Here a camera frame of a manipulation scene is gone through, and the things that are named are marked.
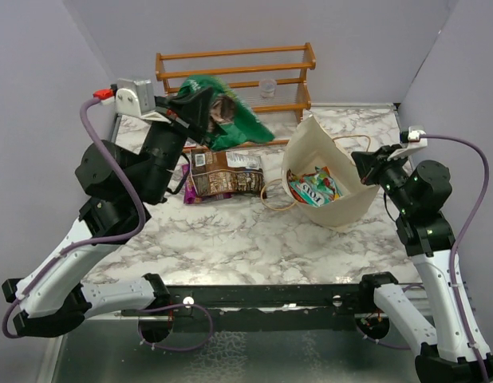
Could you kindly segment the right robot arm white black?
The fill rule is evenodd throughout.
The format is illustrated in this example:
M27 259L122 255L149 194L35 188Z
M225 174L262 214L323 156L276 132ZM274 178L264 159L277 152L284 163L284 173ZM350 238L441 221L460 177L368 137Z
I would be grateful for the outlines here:
M485 342L463 284L456 242L441 208L452 193L450 172L434 160L412 174L399 144L375 152L353 152L360 181L383 189L399 211L396 233L422 281L431 318L409 300L390 273L363 276L357 293L368 312L381 309L415 357L421 382L492 382L493 353Z

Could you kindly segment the purple snack pouch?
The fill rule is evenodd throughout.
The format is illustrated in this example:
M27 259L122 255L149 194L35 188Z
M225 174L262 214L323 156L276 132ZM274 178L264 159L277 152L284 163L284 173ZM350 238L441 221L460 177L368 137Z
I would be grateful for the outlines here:
M183 174L186 176L184 184L183 202L186 205L191 205L199 202L199 197L195 189L195 185L191 179L191 166L189 164L182 165Z

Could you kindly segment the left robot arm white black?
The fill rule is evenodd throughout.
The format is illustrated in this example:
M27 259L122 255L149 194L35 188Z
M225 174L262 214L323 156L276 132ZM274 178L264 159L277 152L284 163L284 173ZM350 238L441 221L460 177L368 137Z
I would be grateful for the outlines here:
M205 143L212 88L176 97L156 97L127 85L102 89L80 107L92 143L75 173L88 199L68 234L46 260L24 278L2 284L9 308L2 320L7 338L55 338L86 319L129 310L160 314L174 309L162 278L147 273L130 282L92 284L84 277L106 256L137 236L148 207L163 203L187 140ZM111 101L117 112L150 123L135 153L102 140L88 112Z

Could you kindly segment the green snack packet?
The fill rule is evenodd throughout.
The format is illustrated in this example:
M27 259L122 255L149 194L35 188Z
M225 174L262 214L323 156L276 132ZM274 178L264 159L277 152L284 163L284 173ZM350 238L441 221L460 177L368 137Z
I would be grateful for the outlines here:
M252 108L222 79L212 75L191 75L181 85L178 96L197 94L211 88L207 110L207 138L204 143L214 152L247 142L266 144L274 134L259 120Z

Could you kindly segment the brown snack bag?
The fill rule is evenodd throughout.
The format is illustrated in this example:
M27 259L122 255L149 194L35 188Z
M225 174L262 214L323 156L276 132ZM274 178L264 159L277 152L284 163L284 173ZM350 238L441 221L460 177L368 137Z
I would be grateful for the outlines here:
M190 159L190 180L198 197L259 195L265 184L259 156L235 151L212 152L200 148L190 152Z

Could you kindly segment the beige paper bag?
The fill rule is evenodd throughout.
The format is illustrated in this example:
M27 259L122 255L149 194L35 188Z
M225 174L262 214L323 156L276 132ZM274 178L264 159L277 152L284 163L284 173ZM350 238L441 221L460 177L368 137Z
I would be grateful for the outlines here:
M340 136L331 136L317 121L308 116L296 128L282 158L281 181L287 195L292 195L288 172L296 176L327 167L342 193L322 207L295 201L298 209L314 223L330 229L345 227L361 219L371 207L378 186L361 183L353 158L339 144Z

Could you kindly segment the teal snack packet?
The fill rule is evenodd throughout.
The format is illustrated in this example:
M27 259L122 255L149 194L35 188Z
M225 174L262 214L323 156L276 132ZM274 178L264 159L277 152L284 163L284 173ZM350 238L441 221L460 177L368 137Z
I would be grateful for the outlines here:
M343 195L326 166L301 175L289 170L286 179L295 200L311 207L322 207Z

